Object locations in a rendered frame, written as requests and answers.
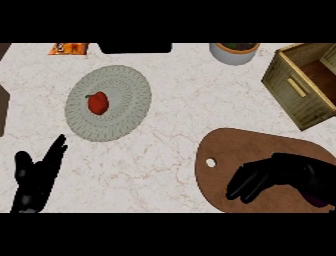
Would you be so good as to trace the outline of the round grey woven placemat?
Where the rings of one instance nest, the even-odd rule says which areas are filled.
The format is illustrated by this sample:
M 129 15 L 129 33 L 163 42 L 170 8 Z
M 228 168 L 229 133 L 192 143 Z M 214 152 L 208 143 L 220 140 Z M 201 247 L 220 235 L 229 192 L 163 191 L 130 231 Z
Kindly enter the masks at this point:
M 96 115 L 87 95 L 104 92 L 109 109 Z M 124 65 L 105 66 L 77 82 L 67 100 L 65 117 L 73 132 L 92 142 L 120 139 L 140 125 L 151 108 L 152 91 L 143 74 Z

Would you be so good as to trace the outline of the black appliance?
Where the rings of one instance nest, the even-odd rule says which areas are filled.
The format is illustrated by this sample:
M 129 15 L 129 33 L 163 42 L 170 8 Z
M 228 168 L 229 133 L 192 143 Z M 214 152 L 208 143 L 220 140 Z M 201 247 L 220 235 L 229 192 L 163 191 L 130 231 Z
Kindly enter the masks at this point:
M 101 43 L 101 50 L 105 54 L 152 54 L 170 53 L 173 50 L 171 43 Z

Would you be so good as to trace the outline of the grey plant pot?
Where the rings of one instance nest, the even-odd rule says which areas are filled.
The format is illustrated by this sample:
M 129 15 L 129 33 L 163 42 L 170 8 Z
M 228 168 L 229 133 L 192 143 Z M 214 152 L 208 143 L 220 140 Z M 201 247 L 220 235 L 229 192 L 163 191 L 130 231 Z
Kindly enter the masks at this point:
M 235 50 L 228 48 L 222 43 L 210 44 L 210 52 L 214 58 L 225 64 L 239 66 L 247 64 L 257 53 L 260 44 L 256 44 L 251 49 Z

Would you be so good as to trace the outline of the pale wooden basket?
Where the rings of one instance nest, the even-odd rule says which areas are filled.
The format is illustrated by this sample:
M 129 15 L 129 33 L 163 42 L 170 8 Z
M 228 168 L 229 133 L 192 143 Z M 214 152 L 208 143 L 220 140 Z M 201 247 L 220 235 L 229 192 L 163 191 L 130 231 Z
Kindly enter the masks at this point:
M 278 49 L 262 82 L 301 131 L 336 117 L 336 43 Z

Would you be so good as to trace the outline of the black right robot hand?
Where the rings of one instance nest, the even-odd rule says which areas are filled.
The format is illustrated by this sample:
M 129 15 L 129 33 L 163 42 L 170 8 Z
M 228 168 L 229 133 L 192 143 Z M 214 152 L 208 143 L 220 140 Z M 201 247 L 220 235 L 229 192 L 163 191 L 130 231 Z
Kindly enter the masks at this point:
M 226 198 L 250 204 L 275 185 L 290 185 L 334 206 L 336 213 L 336 166 L 315 158 L 273 153 L 272 157 L 245 163 L 228 184 Z

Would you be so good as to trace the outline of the orange snack packet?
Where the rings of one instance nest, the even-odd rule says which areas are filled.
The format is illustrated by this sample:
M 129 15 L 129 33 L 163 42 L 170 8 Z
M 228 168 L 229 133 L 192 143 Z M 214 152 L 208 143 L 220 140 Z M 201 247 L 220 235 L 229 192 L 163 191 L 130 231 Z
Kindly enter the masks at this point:
M 56 43 L 49 52 L 50 55 L 86 55 L 87 43 Z

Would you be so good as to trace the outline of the dark purple eggplant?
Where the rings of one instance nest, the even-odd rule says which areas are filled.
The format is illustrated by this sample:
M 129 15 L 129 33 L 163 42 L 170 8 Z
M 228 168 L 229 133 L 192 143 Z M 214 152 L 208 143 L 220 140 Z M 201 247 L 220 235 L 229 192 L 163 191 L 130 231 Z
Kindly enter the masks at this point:
M 315 207 L 318 207 L 318 208 L 324 208 L 324 207 L 327 207 L 327 206 L 329 205 L 328 202 L 322 201 L 319 198 L 316 198 L 316 197 L 312 196 L 312 195 L 307 195 L 307 196 L 306 196 L 306 200 L 307 200 L 309 203 L 310 203 Z

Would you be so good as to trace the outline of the brown wooden cutting board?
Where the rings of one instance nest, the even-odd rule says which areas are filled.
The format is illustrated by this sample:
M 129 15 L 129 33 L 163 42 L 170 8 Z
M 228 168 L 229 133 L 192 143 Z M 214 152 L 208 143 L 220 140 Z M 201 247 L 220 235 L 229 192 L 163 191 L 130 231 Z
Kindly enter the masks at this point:
M 269 158 L 273 152 L 304 155 L 336 165 L 332 153 L 310 141 L 235 128 L 208 133 L 195 162 L 198 186 L 207 201 L 228 213 L 328 213 L 332 206 L 315 207 L 290 185 L 264 190 L 250 204 L 226 198 L 228 184 L 239 166 Z

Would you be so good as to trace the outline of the red bell pepper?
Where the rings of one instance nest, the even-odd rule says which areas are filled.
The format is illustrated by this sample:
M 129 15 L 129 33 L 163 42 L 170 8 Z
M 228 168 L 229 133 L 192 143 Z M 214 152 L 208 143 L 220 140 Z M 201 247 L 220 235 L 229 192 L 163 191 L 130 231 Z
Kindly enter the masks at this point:
M 89 110 L 96 115 L 104 115 L 109 109 L 109 100 L 104 92 L 86 96 L 89 101 Z

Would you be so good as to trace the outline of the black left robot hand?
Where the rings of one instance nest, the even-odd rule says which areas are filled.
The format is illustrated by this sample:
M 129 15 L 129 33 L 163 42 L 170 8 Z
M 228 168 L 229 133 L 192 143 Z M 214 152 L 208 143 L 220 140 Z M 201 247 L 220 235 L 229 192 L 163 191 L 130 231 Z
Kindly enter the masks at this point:
M 39 213 L 43 211 L 55 180 L 59 175 L 68 145 L 67 137 L 59 135 L 42 161 L 34 162 L 27 151 L 15 155 L 15 179 L 18 190 L 13 199 L 12 213 Z

